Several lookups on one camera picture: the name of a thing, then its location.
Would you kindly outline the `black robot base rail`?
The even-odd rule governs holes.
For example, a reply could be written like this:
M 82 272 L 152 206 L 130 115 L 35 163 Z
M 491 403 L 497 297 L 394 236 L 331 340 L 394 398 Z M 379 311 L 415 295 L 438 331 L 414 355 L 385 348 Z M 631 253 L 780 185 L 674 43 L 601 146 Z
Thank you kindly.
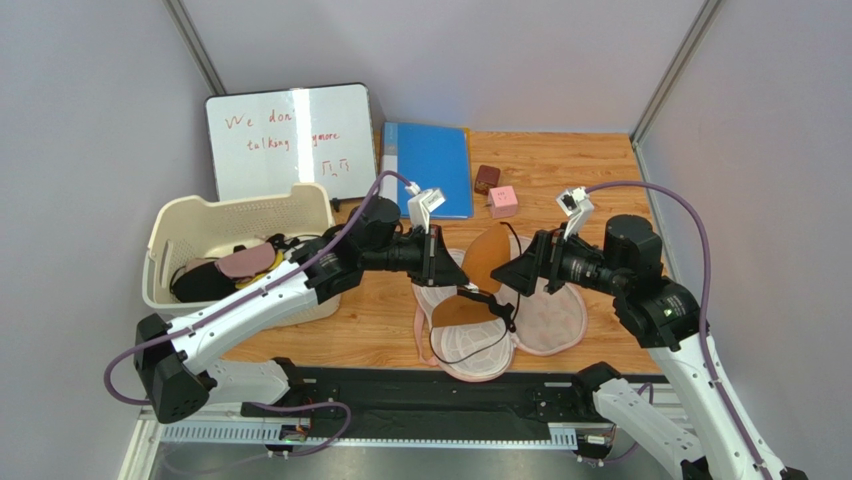
M 437 371 L 308 368 L 272 412 L 247 402 L 208 406 L 163 426 L 172 442 L 572 450 L 606 457 L 620 439 L 568 374 L 510 372 L 464 383 Z

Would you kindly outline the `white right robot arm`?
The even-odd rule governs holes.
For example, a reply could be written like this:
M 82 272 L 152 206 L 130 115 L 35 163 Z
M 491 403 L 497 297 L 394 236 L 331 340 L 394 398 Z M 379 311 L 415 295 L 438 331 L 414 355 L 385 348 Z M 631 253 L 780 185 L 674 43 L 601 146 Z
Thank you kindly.
M 575 377 L 594 411 L 625 430 L 675 479 L 803 479 L 772 451 L 730 387 L 699 300 L 663 273 L 662 240 L 650 222 L 618 215 L 606 223 L 602 247 L 568 224 L 539 230 L 522 256 L 525 295 L 546 280 L 607 294 L 620 324 L 646 350 L 677 394 L 687 432 L 599 363 Z

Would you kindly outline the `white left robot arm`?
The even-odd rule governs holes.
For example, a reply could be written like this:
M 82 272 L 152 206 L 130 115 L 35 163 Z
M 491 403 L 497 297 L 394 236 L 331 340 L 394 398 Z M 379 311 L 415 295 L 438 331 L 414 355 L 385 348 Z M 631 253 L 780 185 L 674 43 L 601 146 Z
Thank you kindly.
M 141 319 L 133 365 L 157 420 L 175 423 L 214 403 L 278 404 L 296 384 L 289 360 L 229 363 L 222 355 L 263 328 L 359 286 L 367 271 L 403 272 L 418 287 L 456 289 L 434 309 L 435 327 L 500 319 L 514 331 L 517 306 L 499 302 L 497 286 L 456 263 L 440 227 L 412 225 L 402 232 L 400 217 L 394 201 L 373 195 L 346 224 L 296 248 L 248 287 L 170 321 L 156 313 Z

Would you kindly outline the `floral pink laundry bag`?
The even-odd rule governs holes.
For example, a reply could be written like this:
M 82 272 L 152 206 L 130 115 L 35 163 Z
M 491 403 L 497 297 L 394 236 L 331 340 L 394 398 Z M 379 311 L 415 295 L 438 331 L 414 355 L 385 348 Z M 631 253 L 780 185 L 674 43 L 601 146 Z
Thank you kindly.
M 588 314 L 574 287 L 549 294 L 544 281 L 538 280 L 533 295 L 524 297 L 488 277 L 530 244 L 529 238 L 502 223 L 477 237 L 468 249 L 450 251 L 478 291 L 413 288 L 417 301 L 413 333 L 421 363 L 461 381 L 486 382 L 508 370 L 517 350 L 546 357 L 580 343 Z

